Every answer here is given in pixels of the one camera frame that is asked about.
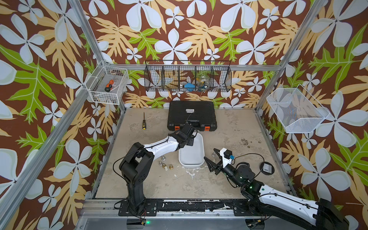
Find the white mesh basket right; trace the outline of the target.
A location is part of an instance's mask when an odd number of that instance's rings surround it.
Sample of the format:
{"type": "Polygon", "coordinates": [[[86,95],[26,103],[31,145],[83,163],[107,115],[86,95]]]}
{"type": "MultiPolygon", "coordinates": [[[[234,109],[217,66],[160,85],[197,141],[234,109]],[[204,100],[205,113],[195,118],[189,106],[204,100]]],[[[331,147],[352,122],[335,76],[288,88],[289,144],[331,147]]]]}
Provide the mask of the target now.
{"type": "Polygon", "coordinates": [[[301,84],[295,88],[278,87],[266,100],[286,133],[311,133],[330,115],[301,84]]]}

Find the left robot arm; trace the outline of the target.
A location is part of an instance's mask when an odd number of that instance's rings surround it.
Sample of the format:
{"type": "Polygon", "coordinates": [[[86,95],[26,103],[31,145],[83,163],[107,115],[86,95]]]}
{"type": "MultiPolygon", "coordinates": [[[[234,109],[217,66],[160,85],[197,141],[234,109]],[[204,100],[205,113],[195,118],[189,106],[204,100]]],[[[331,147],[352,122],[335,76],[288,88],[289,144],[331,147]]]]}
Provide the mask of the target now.
{"type": "Polygon", "coordinates": [[[182,129],[174,131],[160,141],[145,145],[136,142],[132,145],[119,165],[127,185],[129,212],[134,215],[144,212],[146,197],[143,182],[149,174],[153,161],[186,145],[192,146],[196,137],[193,133],[197,133],[196,129],[190,124],[185,124],[182,129]]]}

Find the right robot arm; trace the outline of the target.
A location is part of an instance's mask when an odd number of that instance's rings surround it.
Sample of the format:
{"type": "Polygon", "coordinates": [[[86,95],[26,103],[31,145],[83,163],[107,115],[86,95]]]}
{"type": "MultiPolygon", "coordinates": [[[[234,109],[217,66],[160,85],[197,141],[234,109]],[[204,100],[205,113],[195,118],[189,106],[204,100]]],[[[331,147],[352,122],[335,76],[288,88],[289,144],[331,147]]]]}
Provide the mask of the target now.
{"type": "Polygon", "coordinates": [[[248,163],[234,167],[232,152],[226,148],[214,149],[219,157],[215,163],[205,157],[210,172],[223,173],[247,199],[246,209],[265,216],[275,216],[306,230],[347,230],[349,221],[328,200],[307,200],[280,192],[260,181],[248,163]]]}

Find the yellow black screwdriver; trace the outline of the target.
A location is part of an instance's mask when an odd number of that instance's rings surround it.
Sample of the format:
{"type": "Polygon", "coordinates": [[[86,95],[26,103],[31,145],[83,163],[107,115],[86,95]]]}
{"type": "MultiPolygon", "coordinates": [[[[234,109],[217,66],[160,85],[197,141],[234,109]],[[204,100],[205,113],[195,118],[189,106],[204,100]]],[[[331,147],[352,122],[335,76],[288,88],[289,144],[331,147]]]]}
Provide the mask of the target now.
{"type": "Polygon", "coordinates": [[[146,128],[147,128],[147,125],[146,125],[145,113],[143,113],[142,129],[146,130],[146,128]]]}

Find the black tool case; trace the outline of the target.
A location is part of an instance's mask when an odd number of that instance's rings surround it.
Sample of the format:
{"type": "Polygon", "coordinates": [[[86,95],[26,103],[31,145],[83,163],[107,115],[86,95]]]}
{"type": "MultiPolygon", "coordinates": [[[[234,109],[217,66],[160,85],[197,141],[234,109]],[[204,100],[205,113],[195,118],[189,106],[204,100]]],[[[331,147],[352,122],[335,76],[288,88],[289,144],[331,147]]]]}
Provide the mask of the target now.
{"type": "Polygon", "coordinates": [[[199,131],[215,131],[218,127],[214,103],[211,101],[171,101],[167,128],[182,129],[190,124],[199,131]]]}

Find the blue object in basket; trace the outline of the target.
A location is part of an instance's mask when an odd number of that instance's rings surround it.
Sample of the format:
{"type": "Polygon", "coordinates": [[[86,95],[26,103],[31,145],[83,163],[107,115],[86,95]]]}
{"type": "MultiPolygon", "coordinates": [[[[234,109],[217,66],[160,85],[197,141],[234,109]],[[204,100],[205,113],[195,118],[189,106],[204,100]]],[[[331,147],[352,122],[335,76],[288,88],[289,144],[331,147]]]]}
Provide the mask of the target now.
{"type": "Polygon", "coordinates": [[[194,91],[196,88],[196,86],[191,84],[191,83],[187,83],[185,86],[184,86],[184,89],[186,92],[192,92],[194,91]]]}

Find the orange black tool in basket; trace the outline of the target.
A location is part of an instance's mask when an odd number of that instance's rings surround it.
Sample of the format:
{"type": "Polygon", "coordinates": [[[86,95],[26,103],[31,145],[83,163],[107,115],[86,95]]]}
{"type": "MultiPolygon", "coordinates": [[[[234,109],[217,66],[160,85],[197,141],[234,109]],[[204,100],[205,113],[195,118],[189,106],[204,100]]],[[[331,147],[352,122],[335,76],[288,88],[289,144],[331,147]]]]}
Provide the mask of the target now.
{"type": "Polygon", "coordinates": [[[115,83],[115,81],[114,80],[110,80],[109,81],[109,83],[106,85],[106,87],[105,87],[105,91],[106,92],[111,92],[112,91],[112,89],[113,89],[113,86],[114,86],[114,83],[115,83]]]}

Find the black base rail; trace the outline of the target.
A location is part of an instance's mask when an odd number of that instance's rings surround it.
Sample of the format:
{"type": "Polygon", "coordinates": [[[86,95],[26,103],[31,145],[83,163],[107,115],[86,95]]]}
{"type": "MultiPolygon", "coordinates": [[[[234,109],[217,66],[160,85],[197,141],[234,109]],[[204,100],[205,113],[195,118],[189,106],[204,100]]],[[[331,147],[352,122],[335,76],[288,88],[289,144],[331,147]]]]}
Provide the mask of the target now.
{"type": "Polygon", "coordinates": [[[128,200],[118,202],[120,217],[155,217],[158,212],[190,212],[204,213],[220,210],[231,210],[235,216],[251,216],[257,212],[250,207],[246,199],[146,199],[138,208],[134,208],[128,200]]]}

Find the black round puck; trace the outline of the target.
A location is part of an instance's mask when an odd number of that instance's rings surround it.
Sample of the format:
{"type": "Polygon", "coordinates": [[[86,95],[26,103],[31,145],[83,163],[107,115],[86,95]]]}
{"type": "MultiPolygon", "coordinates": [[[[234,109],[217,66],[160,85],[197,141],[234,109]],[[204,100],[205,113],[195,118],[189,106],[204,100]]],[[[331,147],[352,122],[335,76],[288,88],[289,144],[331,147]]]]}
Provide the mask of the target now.
{"type": "Polygon", "coordinates": [[[262,162],[259,168],[260,172],[264,175],[273,175],[275,172],[274,166],[269,162],[262,162]]]}

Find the clear bottle in basket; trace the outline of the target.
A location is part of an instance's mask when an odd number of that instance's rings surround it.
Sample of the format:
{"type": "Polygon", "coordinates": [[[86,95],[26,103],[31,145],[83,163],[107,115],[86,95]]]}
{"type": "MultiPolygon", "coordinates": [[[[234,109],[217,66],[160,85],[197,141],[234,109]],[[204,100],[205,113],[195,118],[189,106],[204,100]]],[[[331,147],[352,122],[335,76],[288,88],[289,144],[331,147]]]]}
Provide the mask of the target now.
{"type": "Polygon", "coordinates": [[[209,77],[207,75],[201,75],[198,77],[197,86],[200,91],[206,91],[210,88],[209,77]]]}

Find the white storage box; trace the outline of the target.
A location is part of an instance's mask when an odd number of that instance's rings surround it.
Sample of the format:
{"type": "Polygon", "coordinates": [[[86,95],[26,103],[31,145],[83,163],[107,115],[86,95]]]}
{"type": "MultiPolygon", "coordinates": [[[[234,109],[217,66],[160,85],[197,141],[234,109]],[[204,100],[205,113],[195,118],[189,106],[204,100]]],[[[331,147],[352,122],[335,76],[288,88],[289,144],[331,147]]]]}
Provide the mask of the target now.
{"type": "Polygon", "coordinates": [[[201,134],[197,134],[194,138],[192,146],[185,145],[179,150],[179,163],[185,168],[198,168],[204,162],[205,150],[204,142],[201,134]]]}

